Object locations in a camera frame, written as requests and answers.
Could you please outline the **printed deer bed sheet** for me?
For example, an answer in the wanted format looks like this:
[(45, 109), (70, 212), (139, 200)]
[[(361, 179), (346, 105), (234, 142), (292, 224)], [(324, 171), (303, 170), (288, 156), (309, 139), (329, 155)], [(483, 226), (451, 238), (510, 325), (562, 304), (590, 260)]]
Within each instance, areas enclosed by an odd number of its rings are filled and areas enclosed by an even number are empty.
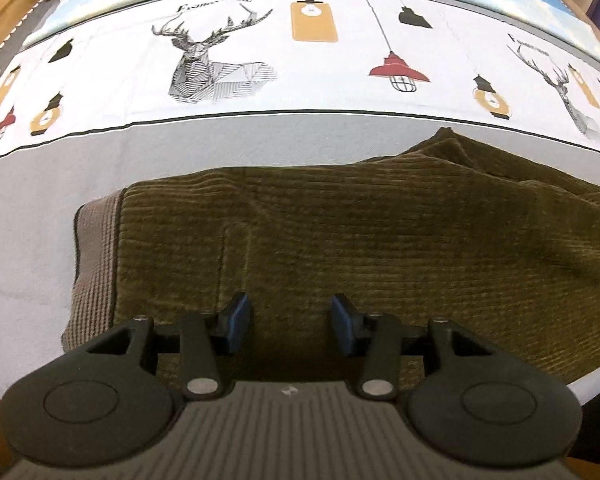
[(0, 47), (0, 394), (56, 358), (94, 198), (224, 166), (344, 164), (449, 126), (600, 184), (600, 63), (436, 0), (154, 0)]

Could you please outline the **olive corduroy pants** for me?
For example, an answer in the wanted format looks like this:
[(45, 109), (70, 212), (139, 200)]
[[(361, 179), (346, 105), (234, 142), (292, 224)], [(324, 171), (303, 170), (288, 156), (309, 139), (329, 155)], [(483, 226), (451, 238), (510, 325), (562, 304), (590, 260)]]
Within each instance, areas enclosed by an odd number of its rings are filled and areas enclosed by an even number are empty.
[(447, 316), (564, 382), (600, 367), (600, 186), (448, 128), (350, 165), (136, 182), (84, 204), (74, 240), (66, 350), (245, 292), (258, 373), (318, 376), (340, 293)]

